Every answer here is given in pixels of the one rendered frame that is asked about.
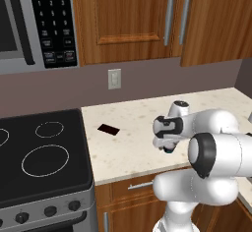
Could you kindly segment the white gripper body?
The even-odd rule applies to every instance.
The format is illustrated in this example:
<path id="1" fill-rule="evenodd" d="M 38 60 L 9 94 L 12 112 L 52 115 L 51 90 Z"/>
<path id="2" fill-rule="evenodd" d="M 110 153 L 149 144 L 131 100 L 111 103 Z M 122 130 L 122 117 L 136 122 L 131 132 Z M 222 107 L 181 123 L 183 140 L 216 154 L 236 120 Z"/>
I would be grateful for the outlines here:
<path id="1" fill-rule="evenodd" d="M 166 148 L 173 150 L 176 148 L 179 142 L 189 139 L 189 136 L 185 135 L 171 135 L 166 134 L 163 135 L 161 138 L 155 136 L 153 139 L 153 145 L 156 148 L 165 150 Z"/>

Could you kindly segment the flat black rectangular bar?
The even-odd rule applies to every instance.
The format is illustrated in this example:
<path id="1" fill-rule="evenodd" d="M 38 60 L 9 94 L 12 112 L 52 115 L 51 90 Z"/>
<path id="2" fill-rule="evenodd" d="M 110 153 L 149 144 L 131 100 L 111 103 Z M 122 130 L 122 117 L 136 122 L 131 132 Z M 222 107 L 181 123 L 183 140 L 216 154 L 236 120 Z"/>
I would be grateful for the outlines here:
<path id="1" fill-rule="evenodd" d="M 116 136 L 119 132 L 119 129 L 118 128 L 115 128 L 115 127 L 111 127 L 111 126 L 108 126 L 106 124 L 101 124 L 99 127 L 98 127 L 98 130 L 99 131 L 102 131 L 104 133 L 108 133 L 112 136 Z"/>

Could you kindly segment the wooden drawer front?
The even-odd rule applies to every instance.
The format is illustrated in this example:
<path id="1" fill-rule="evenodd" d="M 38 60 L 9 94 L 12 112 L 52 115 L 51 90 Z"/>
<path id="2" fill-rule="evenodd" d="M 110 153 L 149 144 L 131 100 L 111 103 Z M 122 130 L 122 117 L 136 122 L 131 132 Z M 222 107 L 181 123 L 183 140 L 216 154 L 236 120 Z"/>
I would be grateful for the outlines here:
<path id="1" fill-rule="evenodd" d="M 97 207 L 109 208 L 113 205 L 126 205 L 154 200 L 152 186 L 132 190 L 129 190 L 129 187 L 151 182 L 157 174 L 157 172 L 146 175 L 133 174 L 123 180 L 95 186 Z"/>

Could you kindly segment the wooden base cabinet door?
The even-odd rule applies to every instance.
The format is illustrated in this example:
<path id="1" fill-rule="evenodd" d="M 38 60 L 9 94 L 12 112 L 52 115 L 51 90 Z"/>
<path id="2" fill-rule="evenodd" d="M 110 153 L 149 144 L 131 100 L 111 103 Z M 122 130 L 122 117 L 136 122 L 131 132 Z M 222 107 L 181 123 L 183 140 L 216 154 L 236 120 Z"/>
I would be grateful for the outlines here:
<path id="1" fill-rule="evenodd" d="M 159 200 L 98 208 L 98 232 L 104 232 L 104 212 L 108 212 L 109 232 L 153 232 L 164 211 L 165 202 Z"/>

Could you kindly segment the wooden corner base cabinet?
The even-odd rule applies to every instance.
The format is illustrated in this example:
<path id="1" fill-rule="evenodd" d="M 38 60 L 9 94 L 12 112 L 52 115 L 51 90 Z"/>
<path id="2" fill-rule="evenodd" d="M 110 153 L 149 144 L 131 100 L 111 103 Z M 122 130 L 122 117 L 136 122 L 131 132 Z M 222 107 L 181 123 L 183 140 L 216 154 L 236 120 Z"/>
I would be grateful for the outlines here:
<path id="1" fill-rule="evenodd" d="M 198 204 L 192 221 L 200 232 L 252 232 L 252 214 L 240 199 L 225 206 Z"/>

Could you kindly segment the black glass hob stove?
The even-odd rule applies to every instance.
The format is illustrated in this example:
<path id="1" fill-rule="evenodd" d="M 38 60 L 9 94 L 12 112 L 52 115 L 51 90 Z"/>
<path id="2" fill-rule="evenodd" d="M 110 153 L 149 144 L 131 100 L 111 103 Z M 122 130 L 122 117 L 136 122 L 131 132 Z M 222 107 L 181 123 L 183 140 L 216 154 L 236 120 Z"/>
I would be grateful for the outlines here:
<path id="1" fill-rule="evenodd" d="M 72 211 L 71 201 L 81 206 Z M 51 217 L 44 209 L 54 205 Z M 80 110 L 0 118 L 0 232 L 28 232 L 87 213 L 74 232 L 98 232 L 95 181 Z M 20 224 L 19 212 L 30 217 Z"/>

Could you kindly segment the silver microwave oven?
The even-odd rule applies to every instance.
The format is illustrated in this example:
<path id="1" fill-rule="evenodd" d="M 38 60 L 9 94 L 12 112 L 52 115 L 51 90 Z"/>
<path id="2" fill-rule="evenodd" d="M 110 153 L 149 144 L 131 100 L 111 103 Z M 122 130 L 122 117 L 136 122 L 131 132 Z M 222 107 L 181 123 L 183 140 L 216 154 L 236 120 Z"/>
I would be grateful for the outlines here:
<path id="1" fill-rule="evenodd" d="M 0 0 L 0 75 L 78 66 L 73 0 Z"/>

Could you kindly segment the beige wall switch plate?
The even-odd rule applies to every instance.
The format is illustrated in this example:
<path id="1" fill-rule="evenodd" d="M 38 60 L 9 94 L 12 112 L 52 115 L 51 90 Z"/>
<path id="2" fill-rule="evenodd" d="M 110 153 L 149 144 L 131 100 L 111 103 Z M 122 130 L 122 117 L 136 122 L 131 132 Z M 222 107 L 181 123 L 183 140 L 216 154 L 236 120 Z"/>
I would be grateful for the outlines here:
<path id="1" fill-rule="evenodd" d="M 108 71 L 108 88 L 118 89 L 121 88 L 121 70 L 113 69 Z"/>

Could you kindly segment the wooden wall cabinet door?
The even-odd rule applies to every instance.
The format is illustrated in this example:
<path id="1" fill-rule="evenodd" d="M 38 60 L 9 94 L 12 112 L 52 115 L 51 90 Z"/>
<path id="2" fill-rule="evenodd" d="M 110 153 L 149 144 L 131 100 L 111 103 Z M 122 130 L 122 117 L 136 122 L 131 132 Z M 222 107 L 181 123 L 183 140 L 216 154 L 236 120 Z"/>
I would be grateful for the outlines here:
<path id="1" fill-rule="evenodd" d="M 73 0 L 79 60 L 93 64 L 169 58 L 168 0 Z"/>
<path id="2" fill-rule="evenodd" d="M 252 57 L 252 0 L 190 0 L 181 66 Z"/>

